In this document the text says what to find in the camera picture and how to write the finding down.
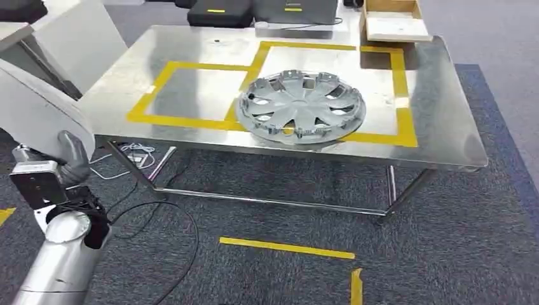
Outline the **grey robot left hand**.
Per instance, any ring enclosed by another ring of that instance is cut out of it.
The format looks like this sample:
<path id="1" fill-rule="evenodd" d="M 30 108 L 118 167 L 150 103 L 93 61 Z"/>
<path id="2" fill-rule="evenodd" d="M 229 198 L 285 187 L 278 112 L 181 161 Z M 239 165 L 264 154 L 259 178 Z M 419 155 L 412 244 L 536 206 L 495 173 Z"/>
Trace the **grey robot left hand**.
<path id="1" fill-rule="evenodd" d="M 72 187 L 84 182 L 90 175 L 90 165 L 83 142 L 68 131 L 58 134 L 62 164 L 59 176 L 64 187 Z"/>

